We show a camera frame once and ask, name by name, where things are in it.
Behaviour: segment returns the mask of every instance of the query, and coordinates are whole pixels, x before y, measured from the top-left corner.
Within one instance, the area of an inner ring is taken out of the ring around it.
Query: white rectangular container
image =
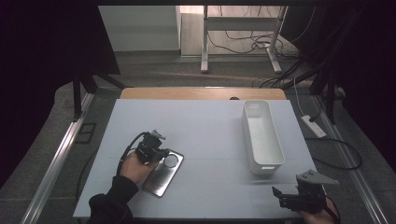
[[[242,123],[250,171],[255,175],[272,175],[285,157],[268,102],[245,101]]]

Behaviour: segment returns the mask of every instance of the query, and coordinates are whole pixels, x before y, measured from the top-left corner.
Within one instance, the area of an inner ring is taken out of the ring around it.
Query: hand
[[[158,162],[152,162],[149,165],[144,165],[137,158],[136,154],[130,153],[122,164],[120,175],[123,175],[134,183],[139,183],[143,180],[149,172],[158,165]]]
[[[328,198],[326,198],[327,206],[339,217],[335,209],[334,204]],[[298,212],[304,219],[306,224],[334,224],[335,220],[325,211],[321,210],[318,213],[311,214],[304,211]]]

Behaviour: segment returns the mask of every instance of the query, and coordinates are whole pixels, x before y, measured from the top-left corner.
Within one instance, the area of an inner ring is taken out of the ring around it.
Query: white power strip
[[[312,133],[314,133],[318,138],[326,136],[326,133],[323,132],[323,130],[317,125],[316,122],[314,121],[309,121],[310,117],[309,115],[305,115],[301,117],[305,125],[311,130]]]

